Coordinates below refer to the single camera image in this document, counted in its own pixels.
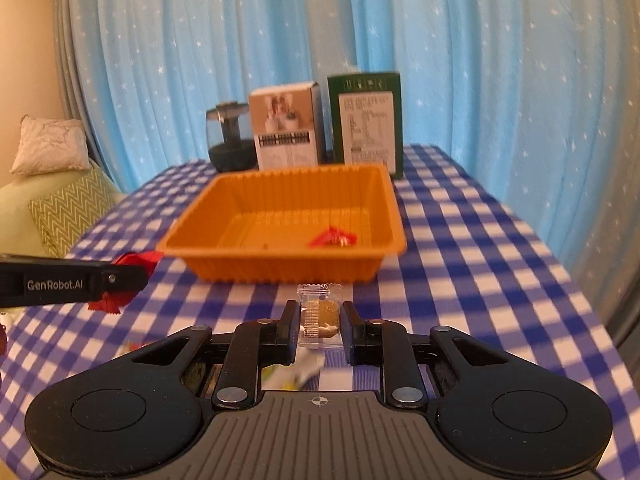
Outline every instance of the beige wall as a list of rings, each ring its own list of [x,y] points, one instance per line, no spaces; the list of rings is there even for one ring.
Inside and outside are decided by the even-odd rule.
[[[20,137],[20,118],[64,118],[53,40],[53,0],[0,0],[0,187]]]

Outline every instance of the zigzag pattern cushion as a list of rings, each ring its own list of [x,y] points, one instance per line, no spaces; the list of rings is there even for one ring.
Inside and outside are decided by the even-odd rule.
[[[63,258],[113,206],[109,189],[96,168],[55,193],[29,202],[42,243],[55,258]]]

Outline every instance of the orange plastic tray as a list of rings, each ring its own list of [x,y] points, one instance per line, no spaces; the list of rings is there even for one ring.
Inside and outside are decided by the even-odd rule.
[[[329,226],[356,244],[309,247]],[[366,282],[405,249],[391,180],[374,165],[217,176],[158,244],[209,282]]]

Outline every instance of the blue and white checkered tablecloth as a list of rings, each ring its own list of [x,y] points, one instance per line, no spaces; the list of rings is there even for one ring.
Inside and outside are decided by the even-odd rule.
[[[609,405],[613,438],[599,471],[640,478],[640,400],[597,316],[532,230],[436,148],[407,147],[395,183],[407,252],[383,262],[375,282],[353,286],[362,317],[428,333],[446,324],[585,384]],[[212,179],[205,162],[169,168],[128,196],[76,245],[72,256],[110,260],[154,248]],[[28,308],[8,336],[0,367],[0,459],[21,479],[42,470],[24,436],[24,413],[49,384],[192,324],[231,332],[243,320],[279,317],[295,286],[202,283],[164,258],[121,316],[84,304]],[[375,387],[377,371],[330,352],[313,382],[321,390]]]

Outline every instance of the white label on box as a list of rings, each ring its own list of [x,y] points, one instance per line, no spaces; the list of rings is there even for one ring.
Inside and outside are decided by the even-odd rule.
[[[396,172],[394,95],[358,92],[338,95],[342,147],[347,164],[382,162]]]
[[[261,170],[318,165],[313,130],[258,134],[255,136],[255,151]]]

